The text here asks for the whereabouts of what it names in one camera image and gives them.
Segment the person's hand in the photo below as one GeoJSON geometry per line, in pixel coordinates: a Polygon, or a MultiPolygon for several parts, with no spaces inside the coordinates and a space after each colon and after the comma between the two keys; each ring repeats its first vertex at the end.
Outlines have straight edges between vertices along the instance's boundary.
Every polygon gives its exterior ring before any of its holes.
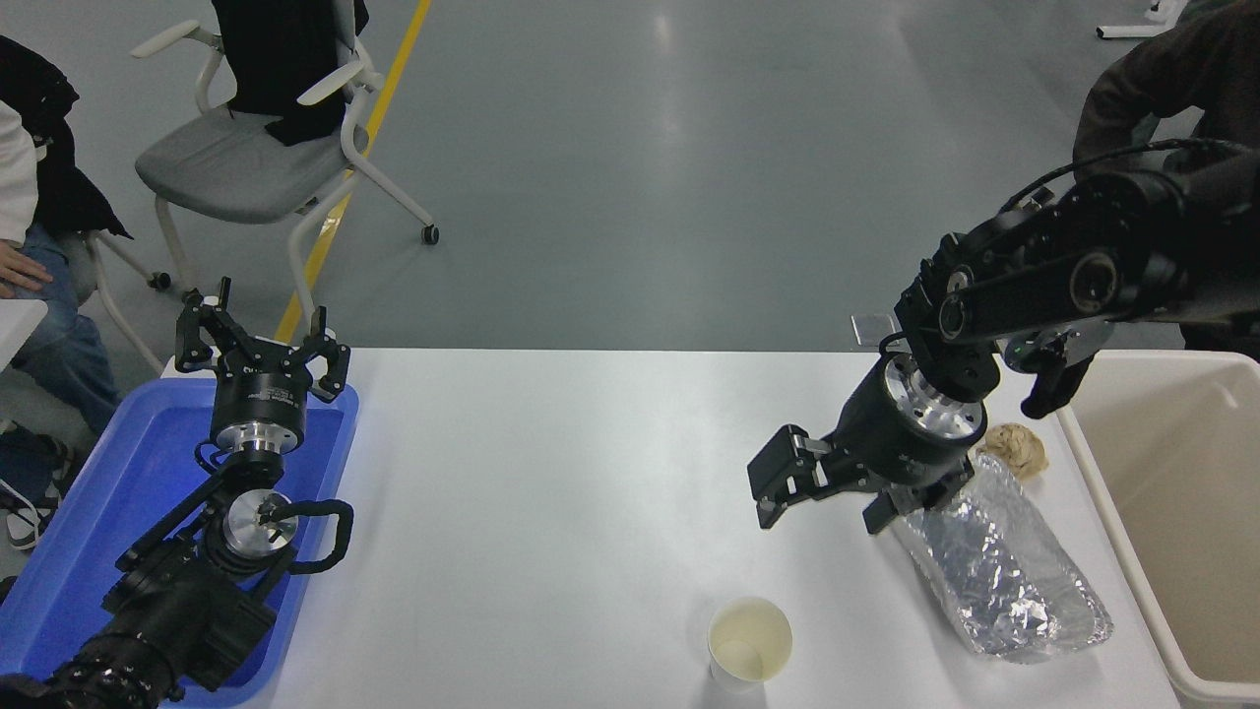
{"type": "Polygon", "coordinates": [[[20,246],[1,241],[1,297],[16,298],[20,291],[38,292],[54,282],[45,266],[23,254],[20,246]]]}

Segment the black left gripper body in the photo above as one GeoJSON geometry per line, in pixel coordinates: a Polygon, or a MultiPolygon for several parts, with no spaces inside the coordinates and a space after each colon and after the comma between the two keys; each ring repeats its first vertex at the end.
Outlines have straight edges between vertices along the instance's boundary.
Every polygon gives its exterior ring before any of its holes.
{"type": "Polygon", "coordinates": [[[220,345],[210,429],[251,421],[305,429],[311,375],[302,366],[284,366],[287,359],[286,349],[276,343],[253,350],[220,345]]]}

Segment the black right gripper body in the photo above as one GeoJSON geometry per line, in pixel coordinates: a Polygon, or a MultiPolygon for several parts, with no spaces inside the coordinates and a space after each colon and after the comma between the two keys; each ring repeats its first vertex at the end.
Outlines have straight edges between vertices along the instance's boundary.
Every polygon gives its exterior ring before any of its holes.
{"type": "Polygon", "coordinates": [[[878,360],[827,441],[832,482],[876,476],[925,487],[958,470],[976,445],[976,400],[949,398],[927,382],[916,360],[878,360]]]}

